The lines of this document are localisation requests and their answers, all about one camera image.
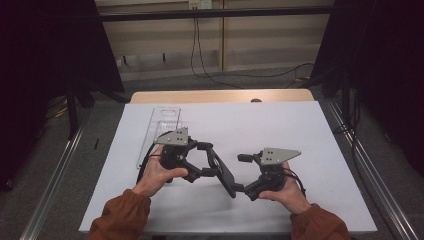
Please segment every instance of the brown sleeve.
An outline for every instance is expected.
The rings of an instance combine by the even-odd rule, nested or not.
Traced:
[[[333,213],[317,204],[299,215],[292,215],[292,240],[350,240],[346,224]]]
[[[125,190],[107,201],[102,216],[91,224],[88,239],[138,239],[146,225],[150,203],[150,198]]]

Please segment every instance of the white tabletop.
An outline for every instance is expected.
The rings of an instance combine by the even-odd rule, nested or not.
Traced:
[[[350,232],[377,230],[319,104],[277,102],[126,105],[80,231],[89,230],[107,200],[135,185],[135,163],[152,110],[158,106],[181,107],[189,135],[214,144],[241,184],[255,181],[260,171],[254,163],[238,162],[238,154],[258,153],[264,147],[300,150],[302,154],[289,163],[308,200],[337,214]],[[187,159],[197,167],[208,166],[204,151],[192,150]],[[217,178],[194,183],[175,179],[152,198],[145,233],[288,233],[289,215],[278,202],[252,202],[243,193],[232,199]]]

